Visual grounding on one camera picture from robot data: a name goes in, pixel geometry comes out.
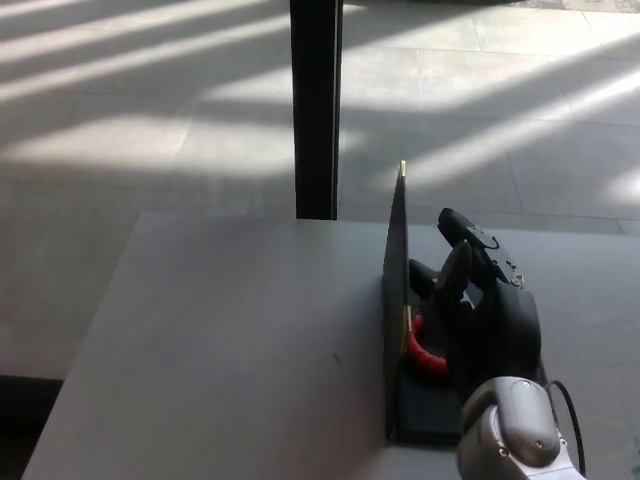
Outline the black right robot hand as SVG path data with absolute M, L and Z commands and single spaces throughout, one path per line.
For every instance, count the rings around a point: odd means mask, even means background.
M 407 357 L 419 370 L 447 378 L 467 399 L 500 376 L 536 380 L 541 331 L 533 294 L 501 242 L 445 208 L 437 227 L 451 246 L 440 270 L 408 262 L 420 299 Z

